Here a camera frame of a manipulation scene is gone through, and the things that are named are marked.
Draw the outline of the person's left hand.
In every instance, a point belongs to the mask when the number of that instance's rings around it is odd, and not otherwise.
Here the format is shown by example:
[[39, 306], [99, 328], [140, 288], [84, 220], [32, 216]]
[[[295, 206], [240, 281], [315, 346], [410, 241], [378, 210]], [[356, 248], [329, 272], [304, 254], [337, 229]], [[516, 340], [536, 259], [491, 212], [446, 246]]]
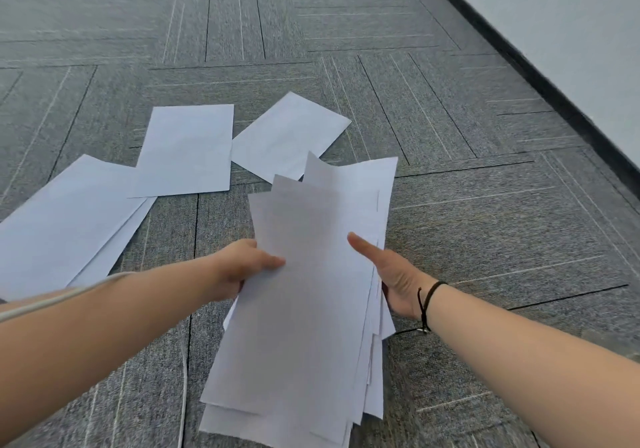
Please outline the person's left hand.
[[260, 248], [255, 239], [240, 239], [203, 258], [211, 280], [207, 294], [209, 301], [219, 302], [236, 298], [246, 280], [265, 272], [244, 270], [243, 257], [247, 249]]

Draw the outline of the person's right hand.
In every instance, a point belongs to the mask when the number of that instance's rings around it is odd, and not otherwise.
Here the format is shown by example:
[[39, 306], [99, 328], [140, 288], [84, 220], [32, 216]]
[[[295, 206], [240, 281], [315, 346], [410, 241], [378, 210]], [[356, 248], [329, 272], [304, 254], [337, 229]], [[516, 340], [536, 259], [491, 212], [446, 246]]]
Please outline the person's right hand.
[[387, 266], [376, 270], [389, 307], [398, 315], [421, 320], [428, 293], [438, 281], [396, 252], [386, 251]]

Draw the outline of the person's left forearm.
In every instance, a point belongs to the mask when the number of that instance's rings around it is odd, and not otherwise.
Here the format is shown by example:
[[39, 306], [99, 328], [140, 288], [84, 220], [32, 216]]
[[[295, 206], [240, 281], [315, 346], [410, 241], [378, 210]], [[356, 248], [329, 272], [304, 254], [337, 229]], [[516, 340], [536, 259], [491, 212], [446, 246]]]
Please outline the person's left forearm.
[[0, 303], [0, 446], [211, 301], [203, 258]]

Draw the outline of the white paper sheet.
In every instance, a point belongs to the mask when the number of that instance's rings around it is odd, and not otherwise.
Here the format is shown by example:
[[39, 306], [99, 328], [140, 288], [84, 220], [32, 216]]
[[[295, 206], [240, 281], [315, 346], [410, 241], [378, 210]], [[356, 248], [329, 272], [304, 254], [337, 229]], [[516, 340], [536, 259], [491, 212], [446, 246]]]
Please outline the white paper sheet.
[[288, 92], [232, 140], [233, 163], [273, 183], [276, 175], [300, 179], [307, 155], [320, 157], [351, 120]]
[[140, 208], [134, 168], [84, 154], [0, 223], [0, 299], [64, 289]]
[[88, 264], [68, 283], [68, 288], [84, 287], [105, 279], [127, 244], [140, 227], [143, 220], [156, 201], [156, 197], [148, 197], [128, 218], [116, 233], [105, 243]]
[[233, 104], [155, 106], [127, 196], [228, 191]]

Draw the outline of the person's right forearm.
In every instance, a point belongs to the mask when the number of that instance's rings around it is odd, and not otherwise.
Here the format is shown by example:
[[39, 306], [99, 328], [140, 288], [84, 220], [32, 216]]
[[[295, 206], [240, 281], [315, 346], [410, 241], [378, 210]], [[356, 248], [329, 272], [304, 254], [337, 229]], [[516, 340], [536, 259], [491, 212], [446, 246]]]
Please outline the person's right forearm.
[[640, 363], [436, 283], [422, 320], [553, 448], [640, 448]]

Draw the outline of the black baseboard strip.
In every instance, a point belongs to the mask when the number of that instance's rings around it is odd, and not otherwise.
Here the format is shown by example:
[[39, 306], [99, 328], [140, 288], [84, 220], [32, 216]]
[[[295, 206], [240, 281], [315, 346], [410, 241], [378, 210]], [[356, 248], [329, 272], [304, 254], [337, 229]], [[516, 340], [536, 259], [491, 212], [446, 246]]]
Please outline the black baseboard strip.
[[640, 170], [588, 118], [533, 66], [484, 16], [465, 0], [447, 0], [475, 31], [503, 56], [561, 117], [591, 146], [620, 182], [640, 201]]

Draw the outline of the fanned stack of white papers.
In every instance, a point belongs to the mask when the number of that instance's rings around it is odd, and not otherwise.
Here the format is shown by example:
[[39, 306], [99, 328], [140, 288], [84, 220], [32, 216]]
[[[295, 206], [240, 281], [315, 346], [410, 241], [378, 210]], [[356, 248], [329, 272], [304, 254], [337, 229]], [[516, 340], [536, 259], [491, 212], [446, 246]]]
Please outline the fanned stack of white papers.
[[204, 433], [271, 448], [348, 448], [381, 389], [378, 275], [348, 243], [383, 247], [397, 157], [333, 166], [308, 153], [303, 180], [248, 196], [260, 249], [285, 265], [244, 285], [201, 396]]

